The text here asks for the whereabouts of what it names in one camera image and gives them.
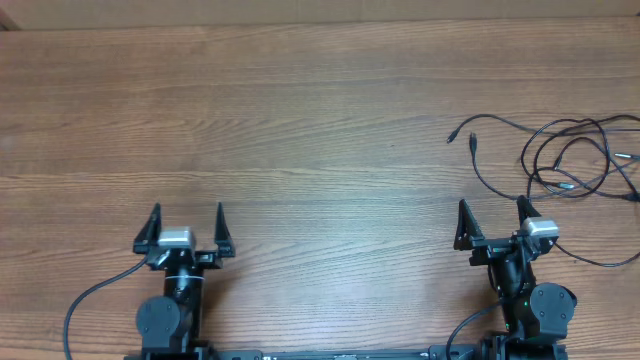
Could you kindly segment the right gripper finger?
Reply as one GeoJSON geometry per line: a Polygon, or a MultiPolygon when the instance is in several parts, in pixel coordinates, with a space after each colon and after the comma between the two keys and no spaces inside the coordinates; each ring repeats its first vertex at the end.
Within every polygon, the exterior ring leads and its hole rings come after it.
{"type": "Polygon", "coordinates": [[[473,216],[469,204],[465,199],[461,199],[458,207],[458,223],[453,248],[459,251],[473,250],[481,246],[484,241],[485,236],[473,216]]]}
{"type": "Polygon", "coordinates": [[[520,195],[516,199],[519,224],[523,225],[528,218],[541,217],[541,214],[533,207],[528,197],[520,195]]]}

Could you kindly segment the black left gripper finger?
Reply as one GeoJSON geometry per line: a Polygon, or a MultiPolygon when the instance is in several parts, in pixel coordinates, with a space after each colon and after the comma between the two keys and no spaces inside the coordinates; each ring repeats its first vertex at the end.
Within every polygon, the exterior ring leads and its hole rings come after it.
{"type": "Polygon", "coordinates": [[[218,247],[217,256],[219,258],[233,258],[236,249],[226,223],[224,207],[221,202],[217,206],[215,225],[214,243],[218,247]]]}
{"type": "Polygon", "coordinates": [[[148,254],[150,248],[157,245],[161,229],[161,205],[156,203],[145,225],[134,238],[133,252],[135,254],[148,254]]]}

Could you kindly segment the black USB cable short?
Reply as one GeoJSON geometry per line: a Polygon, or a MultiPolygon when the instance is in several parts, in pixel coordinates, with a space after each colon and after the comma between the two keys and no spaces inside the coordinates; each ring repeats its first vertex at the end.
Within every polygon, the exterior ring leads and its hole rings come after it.
{"type": "MultiPolygon", "coordinates": [[[[560,119],[595,119],[595,118],[560,118],[560,119]]],[[[470,169],[478,181],[491,193],[507,200],[514,201],[526,190],[527,176],[524,174],[520,156],[525,143],[530,140],[534,131],[546,124],[525,125],[494,114],[475,114],[460,122],[446,137],[448,144],[467,147],[470,169]]],[[[635,134],[612,135],[612,150],[615,153],[627,154],[624,150],[616,150],[614,141],[632,140],[635,134]]],[[[580,150],[570,161],[580,174],[590,174],[601,167],[596,164],[598,158],[580,150]]],[[[639,186],[639,162],[629,166],[628,173],[639,186]]]]}

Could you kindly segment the black USB cable long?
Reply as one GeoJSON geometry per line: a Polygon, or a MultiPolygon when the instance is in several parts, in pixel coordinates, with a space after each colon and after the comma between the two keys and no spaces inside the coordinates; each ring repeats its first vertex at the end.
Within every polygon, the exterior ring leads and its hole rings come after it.
{"type": "Polygon", "coordinates": [[[560,119],[533,132],[520,160],[527,176],[525,194],[531,200],[600,196],[630,202],[639,200],[639,186],[628,173],[639,157],[612,150],[612,135],[639,133],[639,117],[614,115],[604,119],[560,119]],[[570,161],[584,150],[598,158],[601,168],[580,174],[570,161]]]}

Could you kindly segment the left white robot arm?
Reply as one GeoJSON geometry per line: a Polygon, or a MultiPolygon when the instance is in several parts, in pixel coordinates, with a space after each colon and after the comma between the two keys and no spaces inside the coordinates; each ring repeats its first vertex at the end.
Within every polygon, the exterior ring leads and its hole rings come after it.
{"type": "Polygon", "coordinates": [[[198,359],[219,357],[213,345],[200,338],[204,272],[219,269],[215,250],[197,250],[188,227],[162,226],[161,205],[155,204],[133,242],[143,264],[164,274],[161,295],[150,297],[136,313],[142,336],[140,359],[198,359]]]}

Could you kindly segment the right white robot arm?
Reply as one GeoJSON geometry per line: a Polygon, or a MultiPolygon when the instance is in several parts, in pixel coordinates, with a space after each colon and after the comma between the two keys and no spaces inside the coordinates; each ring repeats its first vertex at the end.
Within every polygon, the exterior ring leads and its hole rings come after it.
{"type": "Polygon", "coordinates": [[[559,342],[567,337],[577,297],[556,283],[536,282],[531,263],[547,254],[559,238],[559,228],[543,217],[524,196],[516,200],[520,228],[507,238],[486,238],[468,203],[459,201],[454,248],[469,251],[472,266],[485,266],[498,302],[479,310],[458,325],[444,345],[421,350],[304,351],[263,353],[224,351],[222,360],[562,360],[568,357],[559,342]],[[501,309],[506,330],[490,332],[476,344],[453,343],[472,321],[501,309]]]}

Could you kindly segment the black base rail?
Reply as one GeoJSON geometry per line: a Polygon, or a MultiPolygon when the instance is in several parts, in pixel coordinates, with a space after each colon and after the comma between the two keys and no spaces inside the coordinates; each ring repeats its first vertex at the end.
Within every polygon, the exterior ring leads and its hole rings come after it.
{"type": "Polygon", "coordinates": [[[452,345],[448,355],[445,345],[432,345],[428,349],[387,349],[387,350],[345,350],[345,351],[300,351],[263,353],[258,350],[215,351],[212,355],[168,355],[143,356],[129,354],[124,360],[140,359],[219,359],[219,360],[568,360],[566,348],[562,345],[545,348],[508,344],[499,354],[489,345],[452,345]]]}

